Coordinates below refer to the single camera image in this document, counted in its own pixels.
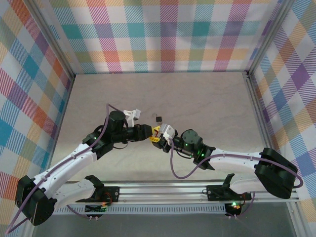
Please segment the black clamp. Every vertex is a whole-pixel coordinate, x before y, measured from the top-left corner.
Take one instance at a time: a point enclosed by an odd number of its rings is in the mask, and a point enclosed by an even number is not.
[[[243,201],[251,200],[251,194],[243,195],[235,193],[230,189],[230,182],[235,174],[227,175],[223,185],[208,185],[206,186],[207,199],[209,201]]]
[[[297,173],[295,165],[271,148],[264,148],[260,155],[264,159],[277,162]],[[265,161],[259,161],[255,168],[255,174],[270,194],[283,199],[291,197],[295,182],[293,174]]]
[[[109,186],[105,187],[104,184],[94,175],[86,176],[85,179],[89,180],[95,187],[95,191],[90,198],[81,199],[76,202],[118,202],[119,201],[119,187]]]

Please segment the small black object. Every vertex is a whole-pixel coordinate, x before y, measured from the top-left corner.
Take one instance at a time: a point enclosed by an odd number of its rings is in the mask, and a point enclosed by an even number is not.
[[[156,122],[162,122],[162,117],[161,116],[156,117]]]
[[[251,194],[245,193],[244,197],[235,193],[230,189],[230,182],[235,174],[227,175],[223,185],[208,185],[206,186],[207,199],[209,201],[242,201],[251,200]]]
[[[123,149],[126,148],[127,146],[128,146],[128,143],[126,144],[125,147],[115,147],[115,146],[113,146],[113,148],[114,148],[114,149],[117,149],[117,150],[123,150]]]
[[[104,184],[94,175],[86,176],[85,179],[89,180],[95,187],[95,191],[90,198],[81,199],[76,202],[118,202],[119,201],[119,187],[110,186],[105,187]]]
[[[180,156],[180,157],[182,157],[182,158],[185,158],[185,159],[191,159],[191,157],[187,157],[187,156],[183,156],[183,155],[181,155],[178,151],[177,151],[177,154],[178,154],[178,156]]]
[[[35,187],[35,183],[28,177],[24,176],[18,181],[15,205],[21,207],[26,196]],[[27,201],[23,208],[23,214],[30,220],[32,225],[38,226],[46,221],[54,212],[54,204],[56,199],[48,199],[44,194],[44,190],[37,188]]]

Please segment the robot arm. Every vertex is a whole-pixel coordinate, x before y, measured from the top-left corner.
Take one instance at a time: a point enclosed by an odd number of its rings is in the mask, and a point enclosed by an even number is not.
[[[18,181],[15,204],[22,207],[22,212],[33,225],[43,223],[54,210],[79,199],[107,200],[109,197],[105,195],[104,185],[94,176],[87,176],[67,189],[62,185],[81,169],[111,151],[115,143],[143,141],[152,135],[152,127],[146,124],[133,123],[132,126],[124,127],[127,121],[122,111],[112,111],[107,119],[105,131],[102,125],[98,126],[83,139],[82,144],[56,165],[32,179],[24,176]]]
[[[295,187],[297,168],[273,149],[265,148],[256,153],[227,152],[204,144],[192,129],[178,137],[177,131],[167,124],[155,128],[155,132],[152,144],[164,152],[169,153],[173,148],[185,155],[182,157],[193,158],[193,163],[201,169],[232,172],[223,186],[213,190],[211,195],[215,200],[216,196],[232,200],[255,191],[268,191],[278,198],[288,199]]]

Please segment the metal bar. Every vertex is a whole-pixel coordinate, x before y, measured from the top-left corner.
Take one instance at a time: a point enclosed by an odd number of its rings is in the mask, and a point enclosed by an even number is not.
[[[75,54],[72,46],[70,45],[70,42],[66,36],[66,33],[64,32],[59,20],[57,19],[57,16],[54,12],[54,8],[50,4],[50,0],[40,0],[40,1],[44,6],[45,13],[49,17],[52,24],[54,25],[64,48],[68,51],[69,56],[71,57],[72,66],[73,66],[73,70],[74,70],[75,74],[83,74],[84,72],[82,70],[80,62],[78,61],[78,58],[76,57],[76,54]]]
[[[119,199],[117,204],[207,204],[207,203],[231,203],[232,201],[208,201],[203,194],[207,185],[222,185],[221,182],[190,181],[190,182],[103,182],[105,186],[119,186]],[[256,192],[255,202],[288,202],[298,201],[296,191],[292,192],[290,199],[280,199],[268,192]],[[90,202],[90,205],[100,205],[99,202]]]
[[[80,214],[225,214],[225,205],[221,203],[208,204],[169,204],[169,205],[122,205],[116,204],[107,208],[105,212],[85,212],[84,205],[71,205]],[[68,208],[60,208],[54,215],[73,214]]]
[[[312,232],[307,224],[307,220],[299,203],[287,203],[290,217],[297,236],[312,237]]]
[[[276,14],[276,18],[272,23],[272,26],[269,29],[269,32],[265,36],[261,47],[259,48],[250,68],[249,74],[253,75],[257,67],[259,66],[262,58],[264,57],[265,53],[267,52],[271,42],[274,40],[278,30],[280,29],[285,17],[287,16],[288,12],[290,11],[293,3],[295,0],[284,0],[279,11]]]
[[[51,161],[52,161],[52,158],[53,158],[53,155],[54,155],[54,152],[55,152],[55,149],[56,149],[56,146],[57,146],[57,141],[58,141],[58,137],[59,137],[59,134],[60,134],[60,130],[61,130],[61,126],[63,124],[63,121],[64,121],[64,117],[65,117],[65,113],[66,113],[66,109],[67,109],[67,106],[68,106],[68,102],[69,102],[69,99],[70,99],[70,95],[71,95],[71,92],[73,90],[73,87],[74,87],[74,83],[75,83],[75,78],[76,78],[76,75],[74,76],[74,79],[71,81],[71,85],[69,87],[69,95],[68,95],[68,98],[67,98],[67,101],[66,101],[66,104],[65,104],[65,108],[64,108],[64,112],[63,112],[63,115],[62,115],[62,118],[60,120],[60,125],[58,126],[58,130],[56,132],[56,140],[55,140],[55,144],[53,146],[53,149],[49,155],[49,158],[48,158],[48,162],[46,164],[46,167],[45,169],[49,169],[50,168],[50,165],[51,165]]]
[[[44,17],[42,16],[38,6],[34,3],[33,0],[24,0],[24,4],[34,17],[36,23],[38,24],[42,34],[45,36],[47,42],[49,43],[50,47],[52,48],[53,52],[55,53],[57,59],[59,60],[60,64],[64,68],[67,76],[71,79],[75,79],[75,73],[71,68],[66,56],[64,55],[63,51],[59,47],[59,44],[50,30],[47,22],[45,21]]]
[[[261,137],[263,138],[263,141],[264,141],[266,147],[273,148],[271,139],[269,137],[269,130],[268,130],[266,121],[264,119],[262,108],[260,106],[258,97],[256,95],[256,91],[255,91],[255,88],[254,88],[254,85],[253,85],[253,82],[252,82],[253,76],[252,77],[246,76],[244,78],[245,78],[245,81],[246,81],[246,85],[248,87],[249,96],[250,96],[250,99],[251,99],[251,102],[252,102],[252,105],[253,105],[253,109],[254,109],[255,115],[257,117],[258,126],[259,126],[259,129],[261,131]]]
[[[265,145],[267,147],[273,148],[271,138],[269,136],[269,132],[267,129],[267,124],[266,124],[266,121],[264,120],[262,109],[261,109],[258,97],[256,96],[255,88],[252,82],[252,80],[254,80],[255,78],[253,75],[251,75],[250,77],[246,77],[245,79],[246,79],[246,83],[247,83],[249,93],[251,96],[251,101],[256,111],[256,117],[260,124],[260,130],[261,130],[262,136],[264,137]],[[311,233],[311,230],[308,226],[308,222],[302,211],[297,193],[295,196],[297,198],[297,201],[287,202],[288,211],[289,211],[289,214],[290,214],[290,217],[295,229],[295,233],[298,237],[312,237],[313,235]]]

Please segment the plaid backdrop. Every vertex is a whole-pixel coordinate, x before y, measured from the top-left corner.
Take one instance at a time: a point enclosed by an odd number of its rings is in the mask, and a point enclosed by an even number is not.
[[[70,86],[22,0],[0,0],[0,236],[19,178],[46,168]]]
[[[316,0],[297,0],[255,72],[275,148],[293,161],[297,190],[316,235]]]
[[[244,71],[282,0],[36,0],[77,73]]]

